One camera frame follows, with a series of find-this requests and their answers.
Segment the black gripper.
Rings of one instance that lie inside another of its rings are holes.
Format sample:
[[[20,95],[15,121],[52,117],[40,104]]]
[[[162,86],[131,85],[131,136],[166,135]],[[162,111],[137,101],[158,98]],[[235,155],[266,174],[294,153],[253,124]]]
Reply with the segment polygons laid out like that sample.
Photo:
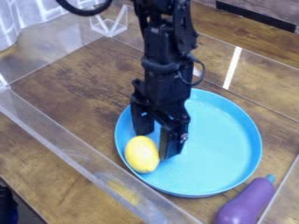
[[[185,103],[191,96],[194,63],[162,64],[142,60],[145,79],[133,80],[131,116],[135,133],[146,136],[162,124],[159,157],[166,160],[183,151],[191,118]]]

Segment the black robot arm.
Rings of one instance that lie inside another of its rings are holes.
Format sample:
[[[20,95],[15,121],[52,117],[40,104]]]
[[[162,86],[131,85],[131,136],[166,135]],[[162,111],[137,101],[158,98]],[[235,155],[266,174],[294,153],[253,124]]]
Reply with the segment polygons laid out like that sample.
[[[197,62],[191,0],[134,0],[134,6],[145,39],[145,78],[133,81],[133,122],[139,136],[161,125],[159,158],[166,160],[182,153],[191,122],[185,107]]]

